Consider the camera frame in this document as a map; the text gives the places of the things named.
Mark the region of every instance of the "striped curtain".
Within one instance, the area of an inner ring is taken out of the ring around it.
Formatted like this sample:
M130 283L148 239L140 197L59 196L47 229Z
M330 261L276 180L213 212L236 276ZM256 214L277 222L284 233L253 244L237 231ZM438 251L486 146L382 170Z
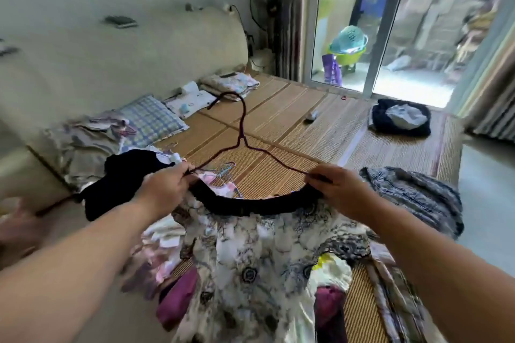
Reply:
M496 99L484 109L484 117L477 114L476 119L482 119L477 126L470 125L470 129L478 135L515 142L515 68L511 68L494 94Z
M299 81L302 73L306 0L283 0L281 21L285 24L269 29L268 43L274 43L275 75Z

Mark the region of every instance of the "door frame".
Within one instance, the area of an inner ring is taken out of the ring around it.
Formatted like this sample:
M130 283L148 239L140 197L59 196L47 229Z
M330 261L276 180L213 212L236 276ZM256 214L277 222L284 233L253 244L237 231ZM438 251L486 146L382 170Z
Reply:
M395 21L395 15L401 0L386 0L386 7L383 12L381 24L377 31L377 40L372 48L370 65L367 76L365 78L365 86L363 92L350 90L343 87L333 86L326 83L320 83L312 79L312 63L315 47L315 33L318 17L318 0L307 0L307 22L306 22L306 48L304 51L304 68L303 82L314 88L324 89L325 91L347 95L352 98L379 99L385 98L384 95L375 94L374 86L376 85L377 76L383 62L386 52L388 40L390 38L391 29Z

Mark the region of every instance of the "tiled floor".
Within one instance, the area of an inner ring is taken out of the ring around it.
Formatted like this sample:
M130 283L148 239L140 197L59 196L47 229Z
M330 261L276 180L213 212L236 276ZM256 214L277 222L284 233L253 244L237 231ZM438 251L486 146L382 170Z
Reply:
M368 63L357 63L355 73L343 76L342 87L363 92L368 66ZM312 79L323 83L323 73L316 73ZM443 108L451 98L455 86L456 83L450 81L442 72L426 70L391 72L381 68L374 93Z
M515 275L515 146L466 138L459 188L465 232L459 243ZM66 202L51 215L56 225L49 242L86 225L82 207ZM139 294L122 294L115 282L100 310L75 343L165 343L171 337L155 318L156 304Z

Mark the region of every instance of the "right hand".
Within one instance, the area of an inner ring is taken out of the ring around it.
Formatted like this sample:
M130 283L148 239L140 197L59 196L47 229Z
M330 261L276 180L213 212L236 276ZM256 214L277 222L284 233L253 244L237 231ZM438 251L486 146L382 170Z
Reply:
M324 176L332 184L314 179ZM305 178L306 183L320 191L325 200L345 216L369 225L382 198L355 172L334 164L319 164Z

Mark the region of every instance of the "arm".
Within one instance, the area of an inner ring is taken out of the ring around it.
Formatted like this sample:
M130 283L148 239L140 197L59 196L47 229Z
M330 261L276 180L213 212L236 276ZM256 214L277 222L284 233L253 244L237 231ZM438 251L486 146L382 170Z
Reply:
M338 211L372 228L450 343L515 341L515 279L379 197L356 173L319 165L306 181Z
M170 213L192 176L153 174L131 202L0 274L0 340L71 341L96 311L141 233Z

